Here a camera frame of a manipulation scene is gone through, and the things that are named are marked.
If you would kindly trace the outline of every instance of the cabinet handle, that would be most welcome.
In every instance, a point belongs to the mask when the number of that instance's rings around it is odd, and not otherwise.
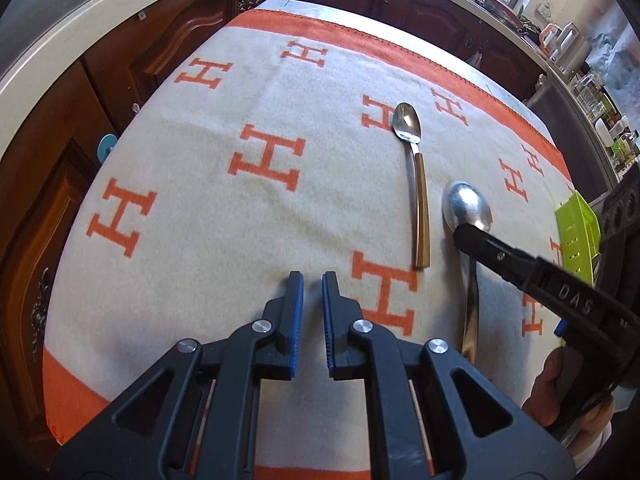
[[[384,12],[385,6],[389,3],[389,0],[377,0],[372,14],[373,18],[378,18]]]
[[[51,298],[51,278],[49,267],[44,269],[38,283],[38,301],[31,308],[31,352],[36,359],[44,343],[44,329],[47,325],[47,313]]]
[[[104,161],[107,160],[107,157],[111,153],[111,150],[118,142],[118,137],[113,134],[106,134],[103,138],[100,139],[98,143],[98,148],[95,150],[95,156],[98,159],[100,164],[104,164]]]

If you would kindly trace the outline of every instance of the spoon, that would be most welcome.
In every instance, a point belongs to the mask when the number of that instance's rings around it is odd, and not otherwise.
[[[442,191],[442,214],[452,231],[462,224],[472,224],[489,232],[494,221],[491,208],[482,193],[461,180],[449,182]],[[476,260],[469,258],[469,284],[466,292],[466,321],[462,335],[461,354],[471,363],[476,362],[480,298]]]
[[[418,150],[420,142],[420,121],[415,108],[408,103],[400,103],[394,110],[392,126],[399,139],[408,142],[414,154],[416,198],[415,267],[422,269],[430,264],[429,205],[427,204],[427,179],[424,173],[424,159]]]

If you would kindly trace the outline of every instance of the wooden spoon handle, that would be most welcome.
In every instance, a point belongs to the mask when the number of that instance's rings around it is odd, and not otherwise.
[[[417,192],[417,222],[415,266],[418,269],[429,267],[431,261],[431,243],[429,240],[429,205],[427,203],[427,178],[424,172],[424,159],[421,153],[415,153],[415,189]]]
[[[478,264],[469,258],[469,284],[466,292],[465,329],[462,334],[460,353],[471,364],[476,364],[478,352],[478,328],[480,317],[480,294],[478,291]]]

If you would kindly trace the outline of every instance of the green basket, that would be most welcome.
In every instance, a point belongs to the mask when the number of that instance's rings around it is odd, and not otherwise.
[[[592,260],[600,248],[595,213],[577,191],[556,211],[562,245],[562,266],[593,285]]]

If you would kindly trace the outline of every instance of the finger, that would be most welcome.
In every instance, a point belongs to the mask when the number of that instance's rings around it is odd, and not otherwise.
[[[562,357],[562,347],[556,348],[546,357],[545,365],[542,368],[542,377],[545,381],[553,381],[560,375],[562,371],[562,364],[564,358]]]
[[[531,396],[527,399],[529,416],[541,426],[549,426],[558,418],[560,399],[553,382],[545,381],[543,374],[536,377],[531,389]]]
[[[611,420],[614,409],[615,403],[613,397],[609,396],[591,411],[583,415],[580,419],[580,432],[572,443],[567,446],[569,453],[576,455],[593,444]]]

